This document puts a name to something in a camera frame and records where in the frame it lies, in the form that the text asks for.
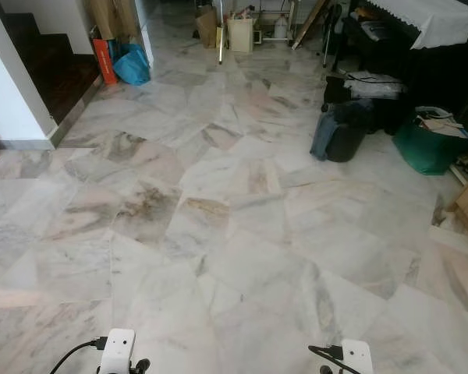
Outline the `black round bin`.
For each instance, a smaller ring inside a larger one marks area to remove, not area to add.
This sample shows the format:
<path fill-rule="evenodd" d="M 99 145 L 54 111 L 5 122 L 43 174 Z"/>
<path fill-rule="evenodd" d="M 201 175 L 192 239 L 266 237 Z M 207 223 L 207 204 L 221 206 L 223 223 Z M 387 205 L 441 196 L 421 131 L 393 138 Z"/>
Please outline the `black round bin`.
<path fill-rule="evenodd" d="M 333 104 L 329 111 L 334 131 L 324 152 L 328 161 L 347 163 L 355 156 L 363 138 L 374 129 L 374 102 L 372 99 L 358 99 Z"/>

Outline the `blue jeans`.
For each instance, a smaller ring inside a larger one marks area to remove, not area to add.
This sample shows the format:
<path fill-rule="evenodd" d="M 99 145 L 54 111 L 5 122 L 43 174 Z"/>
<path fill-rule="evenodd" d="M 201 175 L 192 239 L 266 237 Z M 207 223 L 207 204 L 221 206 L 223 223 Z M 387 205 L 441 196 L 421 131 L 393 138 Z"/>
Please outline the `blue jeans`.
<path fill-rule="evenodd" d="M 311 153 L 319 161 L 347 163 L 349 155 L 349 124 L 344 104 L 332 104 L 320 117 Z"/>

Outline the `green bag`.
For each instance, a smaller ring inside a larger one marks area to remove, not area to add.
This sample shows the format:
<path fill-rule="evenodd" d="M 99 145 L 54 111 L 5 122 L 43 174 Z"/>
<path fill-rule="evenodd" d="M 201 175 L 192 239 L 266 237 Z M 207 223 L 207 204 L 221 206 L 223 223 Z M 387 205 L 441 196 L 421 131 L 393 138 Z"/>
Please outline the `green bag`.
<path fill-rule="evenodd" d="M 399 126 L 393 143 L 404 161 L 422 175 L 443 175 L 456 157 L 468 150 L 468 139 L 443 136 L 421 129 L 412 115 Z"/>

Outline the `stack of papers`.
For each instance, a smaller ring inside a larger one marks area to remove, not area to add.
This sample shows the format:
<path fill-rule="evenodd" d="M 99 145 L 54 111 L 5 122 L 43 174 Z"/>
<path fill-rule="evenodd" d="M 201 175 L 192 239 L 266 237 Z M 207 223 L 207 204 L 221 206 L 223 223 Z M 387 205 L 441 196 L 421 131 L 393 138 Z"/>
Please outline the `stack of papers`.
<path fill-rule="evenodd" d="M 468 139 L 468 131 L 459 124 L 454 115 L 445 109 L 419 106 L 413 109 L 416 125 L 434 134 L 451 136 L 452 138 Z"/>

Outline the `white plastic bag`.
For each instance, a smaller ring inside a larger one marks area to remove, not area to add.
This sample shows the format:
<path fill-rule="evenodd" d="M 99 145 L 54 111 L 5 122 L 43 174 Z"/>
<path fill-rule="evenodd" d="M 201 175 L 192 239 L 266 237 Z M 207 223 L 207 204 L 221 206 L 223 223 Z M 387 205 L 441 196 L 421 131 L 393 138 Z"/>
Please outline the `white plastic bag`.
<path fill-rule="evenodd" d="M 376 72 L 348 72 L 343 83 L 351 97 L 397 100 L 406 92 L 400 79 Z"/>

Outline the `blue plastic bag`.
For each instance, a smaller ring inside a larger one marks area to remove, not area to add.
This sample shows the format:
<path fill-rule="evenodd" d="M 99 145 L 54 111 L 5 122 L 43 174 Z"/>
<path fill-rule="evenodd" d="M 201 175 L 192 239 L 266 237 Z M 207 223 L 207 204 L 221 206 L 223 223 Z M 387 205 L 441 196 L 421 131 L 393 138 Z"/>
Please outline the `blue plastic bag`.
<path fill-rule="evenodd" d="M 150 62 L 144 47 L 138 44 L 119 45 L 112 67 L 117 77 L 129 85 L 140 86 L 150 82 Z"/>

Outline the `dark wooden staircase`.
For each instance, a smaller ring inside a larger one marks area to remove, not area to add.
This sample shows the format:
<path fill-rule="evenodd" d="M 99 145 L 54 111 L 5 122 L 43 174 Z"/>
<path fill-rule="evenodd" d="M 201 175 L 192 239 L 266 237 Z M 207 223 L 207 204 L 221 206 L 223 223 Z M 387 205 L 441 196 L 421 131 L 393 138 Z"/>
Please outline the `dark wooden staircase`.
<path fill-rule="evenodd" d="M 65 34 L 41 34 L 30 13 L 0 12 L 0 19 L 53 120 L 62 122 L 100 76 L 98 60 L 73 53 Z"/>

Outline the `orange cardboard box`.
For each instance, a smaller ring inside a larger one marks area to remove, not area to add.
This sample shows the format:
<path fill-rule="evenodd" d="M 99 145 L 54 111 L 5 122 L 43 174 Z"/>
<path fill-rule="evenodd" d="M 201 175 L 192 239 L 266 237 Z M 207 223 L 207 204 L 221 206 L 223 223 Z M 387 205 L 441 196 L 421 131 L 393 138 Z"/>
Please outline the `orange cardboard box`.
<path fill-rule="evenodd" d="M 99 38 L 92 38 L 91 43 L 92 47 L 94 47 L 96 62 L 98 63 L 102 78 L 105 80 L 105 84 L 117 84 L 119 82 L 119 78 L 117 78 L 116 72 L 113 68 L 117 43 L 114 40 Z"/>

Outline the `black table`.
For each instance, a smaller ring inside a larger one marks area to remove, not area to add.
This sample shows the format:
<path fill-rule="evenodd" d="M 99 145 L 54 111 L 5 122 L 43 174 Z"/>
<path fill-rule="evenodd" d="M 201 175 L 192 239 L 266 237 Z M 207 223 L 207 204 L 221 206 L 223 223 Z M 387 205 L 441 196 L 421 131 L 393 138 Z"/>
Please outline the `black table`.
<path fill-rule="evenodd" d="M 419 106 L 445 109 L 468 129 L 468 41 L 459 45 L 412 49 L 420 31 L 369 0 L 348 0 L 345 46 L 359 56 L 359 71 L 400 79 L 406 92 L 397 100 L 374 100 L 379 129 L 394 135 Z M 468 5 L 468 0 L 458 0 Z"/>

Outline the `black metal stand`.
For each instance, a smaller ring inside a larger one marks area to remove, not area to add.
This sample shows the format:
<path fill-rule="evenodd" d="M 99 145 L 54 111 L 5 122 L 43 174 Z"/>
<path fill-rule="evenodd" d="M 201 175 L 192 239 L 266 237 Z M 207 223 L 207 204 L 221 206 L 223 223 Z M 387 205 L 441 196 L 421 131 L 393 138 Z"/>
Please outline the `black metal stand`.
<path fill-rule="evenodd" d="M 340 21 L 343 6 L 340 2 L 330 5 L 324 14 L 324 24 L 322 26 L 323 41 L 321 44 L 321 67 L 327 68 L 328 58 L 336 35 L 336 28 Z"/>

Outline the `thin metal pole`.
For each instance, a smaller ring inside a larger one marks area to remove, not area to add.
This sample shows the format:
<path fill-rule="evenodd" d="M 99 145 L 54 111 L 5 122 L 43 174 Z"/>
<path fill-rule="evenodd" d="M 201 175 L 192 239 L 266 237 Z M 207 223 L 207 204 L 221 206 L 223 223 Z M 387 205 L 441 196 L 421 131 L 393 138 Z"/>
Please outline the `thin metal pole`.
<path fill-rule="evenodd" d="M 217 3 L 217 12 L 218 12 L 218 26 L 217 26 L 217 39 L 216 45 L 218 50 L 218 64 L 222 65 L 224 61 L 225 54 L 225 14 L 224 14 L 224 4 L 225 0 L 216 0 Z"/>

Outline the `white plastic jug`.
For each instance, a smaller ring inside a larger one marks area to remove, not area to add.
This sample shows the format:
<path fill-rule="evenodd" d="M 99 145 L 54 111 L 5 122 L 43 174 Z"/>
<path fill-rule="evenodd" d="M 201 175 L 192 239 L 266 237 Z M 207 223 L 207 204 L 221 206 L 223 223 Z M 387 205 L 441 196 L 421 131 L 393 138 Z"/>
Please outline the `white plastic jug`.
<path fill-rule="evenodd" d="M 289 21 L 286 15 L 280 15 L 273 24 L 272 36 L 274 39 L 286 40 L 288 38 Z"/>

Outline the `wooden plank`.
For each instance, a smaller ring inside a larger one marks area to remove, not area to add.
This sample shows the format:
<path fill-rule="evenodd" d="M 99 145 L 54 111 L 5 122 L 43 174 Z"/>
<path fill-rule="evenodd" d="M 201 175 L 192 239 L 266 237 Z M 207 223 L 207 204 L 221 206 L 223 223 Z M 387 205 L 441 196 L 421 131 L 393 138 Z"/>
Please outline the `wooden plank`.
<path fill-rule="evenodd" d="M 311 11 L 309 11 L 305 21 L 302 22 L 302 24 L 297 28 L 295 38 L 290 44 L 291 49 L 295 50 L 301 45 L 305 36 L 307 35 L 307 32 L 313 25 L 313 22 L 315 22 L 316 18 L 321 14 L 327 3 L 328 0 L 315 0 L 315 4 Z"/>

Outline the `brown cardboard sheets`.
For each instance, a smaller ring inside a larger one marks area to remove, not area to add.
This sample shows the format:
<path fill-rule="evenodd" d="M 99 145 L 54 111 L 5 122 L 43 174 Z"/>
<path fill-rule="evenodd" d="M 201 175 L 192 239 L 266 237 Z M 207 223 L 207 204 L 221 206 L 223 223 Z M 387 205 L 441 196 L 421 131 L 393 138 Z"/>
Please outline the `brown cardboard sheets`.
<path fill-rule="evenodd" d="M 86 0 L 100 39 L 130 43 L 140 36 L 137 0 Z"/>

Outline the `white lace tablecloth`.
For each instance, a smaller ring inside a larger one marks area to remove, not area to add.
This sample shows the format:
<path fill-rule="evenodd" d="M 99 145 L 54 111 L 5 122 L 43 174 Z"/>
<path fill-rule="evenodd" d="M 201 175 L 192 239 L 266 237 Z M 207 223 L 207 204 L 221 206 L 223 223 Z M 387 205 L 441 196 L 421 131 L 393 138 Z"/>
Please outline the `white lace tablecloth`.
<path fill-rule="evenodd" d="M 468 41 L 468 5 L 458 0 L 369 0 L 420 31 L 412 49 L 459 45 Z"/>

